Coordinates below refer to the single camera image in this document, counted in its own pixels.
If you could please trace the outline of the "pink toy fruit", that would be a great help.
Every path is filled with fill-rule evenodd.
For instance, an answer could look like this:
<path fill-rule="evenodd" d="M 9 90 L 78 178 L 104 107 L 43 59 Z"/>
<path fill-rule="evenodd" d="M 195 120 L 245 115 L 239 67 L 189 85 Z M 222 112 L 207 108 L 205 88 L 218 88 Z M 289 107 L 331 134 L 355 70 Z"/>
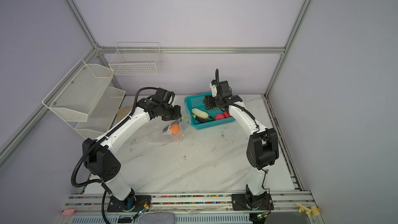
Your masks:
<path fill-rule="evenodd" d="M 215 116 L 215 120 L 222 120 L 222 119 L 225 119 L 224 114 L 217 114 L 217 115 Z"/>

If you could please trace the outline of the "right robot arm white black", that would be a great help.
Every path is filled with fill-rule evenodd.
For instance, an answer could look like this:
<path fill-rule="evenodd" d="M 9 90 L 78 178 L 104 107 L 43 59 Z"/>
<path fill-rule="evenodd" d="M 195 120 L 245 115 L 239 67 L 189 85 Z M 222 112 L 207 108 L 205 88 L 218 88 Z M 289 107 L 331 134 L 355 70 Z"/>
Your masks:
<path fill-rule="evenodd" d="M 279 158 L 278 135 L 267 128 L 246 108 L 243 100 L 232 93 L 227 81 L 214 79 L 211 95 L 203 100 L 206 108 L 218 108 L 231 115 L 248 136 L 246 157 L 252 170 L 244 194 L 244 205 L 249 210 L 272 210 L 272 198 L 266 187 L 268 167 Z"/>

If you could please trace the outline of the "teal plastic basket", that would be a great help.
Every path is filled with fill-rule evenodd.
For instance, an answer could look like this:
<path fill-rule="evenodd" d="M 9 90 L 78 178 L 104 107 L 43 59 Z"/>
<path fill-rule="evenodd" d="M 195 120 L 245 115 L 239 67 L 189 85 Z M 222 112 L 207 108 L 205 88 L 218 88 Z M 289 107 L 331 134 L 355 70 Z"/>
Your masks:
<path fill-rule="evenodd" d="M 213 120 L 210 122 L 206 122 L 206 123 L 200 123 L 199 121 L 197 121 L 194 117 L 193 117 L 193 113 L 192 110 L 194 108 L 204 111 L 206 112 L 209 116 L 212 117 L 216 117 L 218 114 L 222 114 L 223 115 L 223 111 L 220 109 L 213 109 L 213 110 L 206 110 L 205 109 L 205 104 L 203 103 L 204 101 L 204 97 L 210 95 L 211 96 L 211 92 L 208 93 L 202 93 L 202 94 L 197 94 L 197 95 L 191 95 L 191 96 L 187 96 L 184 99 L 184 103 L 188 109 L 188 115 L 191 119 L 191 125 L 197 129 L 197 130 L 202 130 L 202 129 L 206 129 L 206 128 L 211 128 L 211 127 L 215 127 L 218 125 L 222 125 L 222 124 L 227 124 L 227 123 L 231 123 L 234 122 L 235 119 L 233 117 L 229 117 L 229 118 L 224 118 L 224 119 L 220 119 L 220 120 Z"/>

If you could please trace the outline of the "clear zip top bag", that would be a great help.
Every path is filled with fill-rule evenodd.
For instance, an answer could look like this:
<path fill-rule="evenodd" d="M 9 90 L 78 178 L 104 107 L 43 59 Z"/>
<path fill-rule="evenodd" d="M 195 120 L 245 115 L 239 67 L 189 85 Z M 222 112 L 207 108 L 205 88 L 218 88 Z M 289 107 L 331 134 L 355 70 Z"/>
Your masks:
<path fill-rule="evenodd" d="M 178 120 L 162 121 L 155 119 L 153 127 L 148 133 L 148 139 L 153 143 L 182 142 L 185 132 L 191 121 L 188 117 L 181 117 Z"/>

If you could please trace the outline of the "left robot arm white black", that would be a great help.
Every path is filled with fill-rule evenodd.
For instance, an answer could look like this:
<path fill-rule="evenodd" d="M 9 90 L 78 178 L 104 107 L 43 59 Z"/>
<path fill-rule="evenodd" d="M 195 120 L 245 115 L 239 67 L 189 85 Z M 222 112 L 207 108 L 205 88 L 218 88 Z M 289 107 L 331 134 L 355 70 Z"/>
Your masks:
<path fill-rule="evenodd" d="M 98 138 L 87 138 L 83 142 L 83 155 L 70 179 L 73 187 L 98 183 L 123 211 L 130 212 L 135 207 L 135 192 L 121 174 L 121 163 L 116 157 L 118 150 L 152 119 L 160 117 L 163 121 L 172 121 L 182 117 L 181 107 L 173 104 L 174 92 L 163 88 L 153 90 L 153 95 L 142 99 L 137 93 L 132 110 L 121 121 Z"/>

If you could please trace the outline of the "red toy fruit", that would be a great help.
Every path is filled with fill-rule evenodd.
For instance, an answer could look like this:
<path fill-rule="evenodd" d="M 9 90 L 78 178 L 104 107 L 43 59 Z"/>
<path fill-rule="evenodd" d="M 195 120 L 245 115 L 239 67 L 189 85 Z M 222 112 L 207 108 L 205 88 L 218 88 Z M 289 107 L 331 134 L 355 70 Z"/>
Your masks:
<path fill-rule="evenodd" d="M 232 117 L 232 116 L 231 116 L 229 113 L 227 113 L 227 112 L 223 112 L 223 115 L 224 115 L 225 118 L 231 118 L 231 117 Z"/>

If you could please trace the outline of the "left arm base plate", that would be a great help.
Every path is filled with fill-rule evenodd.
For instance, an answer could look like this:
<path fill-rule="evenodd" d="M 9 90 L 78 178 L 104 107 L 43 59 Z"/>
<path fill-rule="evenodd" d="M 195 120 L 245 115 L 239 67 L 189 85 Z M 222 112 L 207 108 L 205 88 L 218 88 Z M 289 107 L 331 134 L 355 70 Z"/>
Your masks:
<path fill-rule="evenodd" d="M 149 207 L 152 197 L 150 195 L 135 195 L 133 197 L 128 197 L 121 201 L 117 198 L 111 196 L 110 202 L 107 205 L 107 212 L 135 212 L 138 213 L 146 205 Z"/>

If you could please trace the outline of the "orange toy tangerine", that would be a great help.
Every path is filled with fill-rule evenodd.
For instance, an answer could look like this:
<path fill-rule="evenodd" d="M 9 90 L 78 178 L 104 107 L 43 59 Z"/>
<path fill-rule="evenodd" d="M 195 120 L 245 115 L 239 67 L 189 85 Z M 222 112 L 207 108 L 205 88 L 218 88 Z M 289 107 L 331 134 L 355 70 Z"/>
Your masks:
<path fill-rule="evenodd" d="M 178 124 L 172 124 L 170 127 L 170 131 L 172 134 L 178 134 L 178 135 L 182 134 L 181 127 Z"/>

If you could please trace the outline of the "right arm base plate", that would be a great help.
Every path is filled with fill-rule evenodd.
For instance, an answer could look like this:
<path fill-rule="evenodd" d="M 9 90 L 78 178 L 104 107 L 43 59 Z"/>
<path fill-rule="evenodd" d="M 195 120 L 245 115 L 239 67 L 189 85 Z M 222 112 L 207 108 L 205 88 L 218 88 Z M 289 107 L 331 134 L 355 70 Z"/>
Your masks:
<path fill-rule="evenodd" d="M 234 211 L 272 211 L 274 209 L 271 195 L 267 192 L 258 196 L 252 196 L 249 193 L 233 194 L 231 198 Z"/>

